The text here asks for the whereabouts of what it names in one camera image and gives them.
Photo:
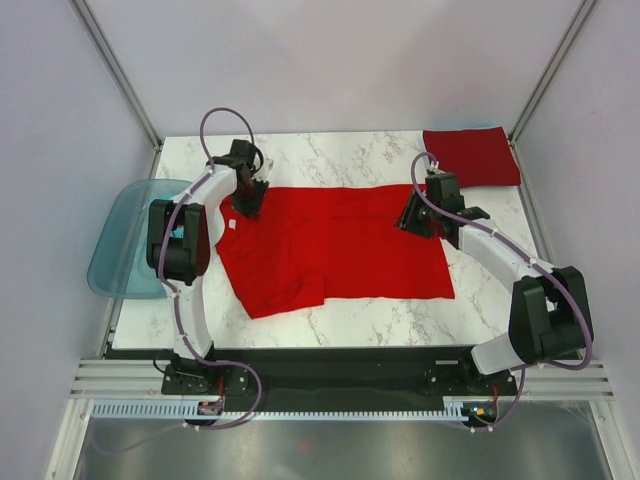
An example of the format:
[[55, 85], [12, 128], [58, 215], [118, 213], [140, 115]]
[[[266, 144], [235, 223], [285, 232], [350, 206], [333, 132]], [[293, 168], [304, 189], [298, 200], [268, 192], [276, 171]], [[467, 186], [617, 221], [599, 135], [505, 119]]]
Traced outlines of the bright red t shirt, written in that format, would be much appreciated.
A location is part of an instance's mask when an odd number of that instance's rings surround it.
[[271, 188], [256, 218], [224, 201], [216, 250], [249, 317], [328, 299], [454, 298], [440, 240], [396, 226], [413, 192], [408, 184]]

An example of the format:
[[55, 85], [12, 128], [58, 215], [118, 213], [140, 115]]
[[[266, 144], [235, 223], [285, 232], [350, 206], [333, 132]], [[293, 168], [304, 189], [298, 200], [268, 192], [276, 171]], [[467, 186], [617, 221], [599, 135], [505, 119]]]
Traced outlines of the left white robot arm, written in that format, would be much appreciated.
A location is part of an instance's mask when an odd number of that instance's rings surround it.
[[154, 200], [148, 213], [146, 262], [162, 283], [174, 317], [173, 354], [166, 381], [183, 382], [208, 393], [219, 382], [215, 347], [206, 324], [203, 283], [224, 218], [220, 206], [257, 219], [269, 182], [259, 175], [264, 156], [248, 140], [235, 139], [230, 151], [208, 159], [204, 171], [169, 200]]

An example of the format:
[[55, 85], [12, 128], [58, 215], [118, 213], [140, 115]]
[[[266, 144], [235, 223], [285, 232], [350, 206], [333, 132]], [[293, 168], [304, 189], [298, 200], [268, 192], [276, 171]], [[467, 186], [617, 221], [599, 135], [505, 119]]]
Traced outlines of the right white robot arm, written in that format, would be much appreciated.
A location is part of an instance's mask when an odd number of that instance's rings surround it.
[[511, 295], [507, 330], [473, 346], [469, 362], [458, 368], [467, 392], [483, 392], [494, 374], [549, 364], [566, 370], [561, 357], [581, 353], [576, 369], [592, 360], [594, 331], [583, 274], [573, 266], [541, 260], [504, 234], [480, 207], [468, 207], [457, 177], [429, 171], [415, 184], [397, 221], [399, 229], [439, 237], [480, 263]]

